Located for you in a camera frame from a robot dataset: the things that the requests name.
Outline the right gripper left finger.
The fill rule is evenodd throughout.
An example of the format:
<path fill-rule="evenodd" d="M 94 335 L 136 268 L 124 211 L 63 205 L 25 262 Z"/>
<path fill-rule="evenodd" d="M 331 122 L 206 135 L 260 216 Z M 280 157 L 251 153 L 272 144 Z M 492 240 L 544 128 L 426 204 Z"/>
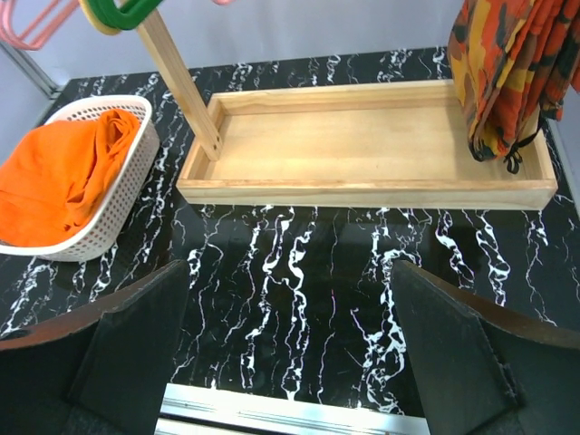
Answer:
<path fill-rule="evenodd" d="M 4 434 L 151 434 L 189 293 L 176 260 L 1 338 Z"/>

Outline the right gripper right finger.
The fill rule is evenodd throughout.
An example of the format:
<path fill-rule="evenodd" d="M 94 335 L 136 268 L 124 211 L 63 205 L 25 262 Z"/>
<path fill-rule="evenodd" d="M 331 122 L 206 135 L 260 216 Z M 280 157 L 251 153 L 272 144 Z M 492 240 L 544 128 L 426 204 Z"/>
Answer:
<path fill-rule="evenodd" d="M 433 434 L 576 434 L 579 334 L 397 260 L 391 289 Z"/>

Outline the camouflage orange trousers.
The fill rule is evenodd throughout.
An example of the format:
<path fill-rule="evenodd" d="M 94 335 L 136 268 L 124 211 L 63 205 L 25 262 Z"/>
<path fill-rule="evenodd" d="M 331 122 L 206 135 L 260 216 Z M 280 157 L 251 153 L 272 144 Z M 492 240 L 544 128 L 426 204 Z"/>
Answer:
<path fill-rule="evenodd" d="M 545 120 L 560 120 L 579 88 L 579 4 L 567 1 L 466 1 L 447 56 L 472 157 L 502 159 L 516 174 L 521 149 Z"/>

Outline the green plastic hanger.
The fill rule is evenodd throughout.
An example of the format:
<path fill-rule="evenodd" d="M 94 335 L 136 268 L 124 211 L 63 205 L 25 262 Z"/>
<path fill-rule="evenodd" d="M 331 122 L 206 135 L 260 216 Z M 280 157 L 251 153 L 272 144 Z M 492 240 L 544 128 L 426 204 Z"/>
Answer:
<path fill-rule="evenodd" d="M 113 0 L 88 0 L 91 12 L 104 25 L 114 29 L 129 31 L 138 27 L 162 0 L 130 0 L 118 5 Z"/>

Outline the yellow plastic hanger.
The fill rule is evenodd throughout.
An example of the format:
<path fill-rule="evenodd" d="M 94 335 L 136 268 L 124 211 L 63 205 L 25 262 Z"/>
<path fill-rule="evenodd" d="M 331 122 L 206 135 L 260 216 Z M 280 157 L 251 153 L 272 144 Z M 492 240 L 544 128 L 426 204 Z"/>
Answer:
<path fill-rule="evenodd" d="M 102 23 L 98 17 L 93 13 L 92 9 L 90 8 L 89 2 L 87 0 L 79 0 L 78 1 L 84 16 L 86 17 L 87 21 L 92 25 L 94 29 L 96 29 L 101 34 L 105 34 L 108 36 L 114 36 L 121 32 L 119 29 L 112 28 L 104 23 Z"/>

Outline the white perforated plastic basket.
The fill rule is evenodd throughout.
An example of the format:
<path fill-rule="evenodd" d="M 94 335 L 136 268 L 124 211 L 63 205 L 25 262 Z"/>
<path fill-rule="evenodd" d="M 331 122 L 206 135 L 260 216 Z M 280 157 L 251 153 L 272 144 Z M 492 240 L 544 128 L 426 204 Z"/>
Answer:
<path fill-rule="evenodd" d="M 3 255 L 37 256 L 59 262 L 85 262 L 101 256 L 115 243 L 160 147 L 160 139 L 151 119 L 150 102 L 136 95 L 92 96 L 63 106 L 45 123 L 89 120 L 110 109 L 122 109 L 132 113 L 140 121 L 140 128 L 118 177 L 108 189 L 92 220 L 79 233 L 60 244 L 40 247 L 2 244 Z"/>

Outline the black marble pattern mat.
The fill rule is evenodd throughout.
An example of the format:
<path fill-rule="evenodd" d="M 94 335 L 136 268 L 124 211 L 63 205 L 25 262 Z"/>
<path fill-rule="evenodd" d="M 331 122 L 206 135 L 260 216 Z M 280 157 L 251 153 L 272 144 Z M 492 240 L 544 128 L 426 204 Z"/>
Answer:
<path fill-rule="evenodd" d="M 395 260 L 521 314 L 579 326 L 579 217 L 555 142 L 558 190 L 537 212 L 192 206 L 176 182 L 193 134 L 158 74 L 72 79 L 53 107 L 109 94 L 150 101 L 160 138 L 150 174 L 101 257 L 2 257 L 3 334 L 184 259 L 175 383 L 421 416 L 392 299 Z"/>

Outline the wooden clothes rack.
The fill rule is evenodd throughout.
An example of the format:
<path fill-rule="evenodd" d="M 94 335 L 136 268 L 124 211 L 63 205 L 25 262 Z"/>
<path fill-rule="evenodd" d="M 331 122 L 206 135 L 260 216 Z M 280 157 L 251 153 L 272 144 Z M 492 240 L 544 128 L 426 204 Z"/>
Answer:
<path fill-rule="evenodd" d="M 542 133 L 516 175 L 471 157 L 448 80 L 204 101 L 160 14 L 138 32 L 195 135 L 177 180 L 191 204 L 540 210 L 556 193 Z"/>

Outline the pink hangers bundle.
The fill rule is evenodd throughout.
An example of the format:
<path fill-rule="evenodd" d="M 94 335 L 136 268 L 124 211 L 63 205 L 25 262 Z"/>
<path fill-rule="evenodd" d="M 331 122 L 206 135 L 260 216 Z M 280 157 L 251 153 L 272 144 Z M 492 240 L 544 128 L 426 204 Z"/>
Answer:
<path fill-rule="evenodd" d="M 79 8 L 76 0 L 2 1 L 1 41 L 15 49 L 39 51 Z"/>

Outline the aluminium frame rail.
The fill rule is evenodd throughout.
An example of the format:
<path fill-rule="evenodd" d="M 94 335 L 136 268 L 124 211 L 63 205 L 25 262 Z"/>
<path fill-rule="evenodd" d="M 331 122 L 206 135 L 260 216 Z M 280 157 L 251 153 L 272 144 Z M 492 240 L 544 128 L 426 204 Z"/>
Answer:
<path fill-rule="evenodd" d="M 160 412 L 287 434 L 428 434 L 424 418 L 169 383 Z"/>

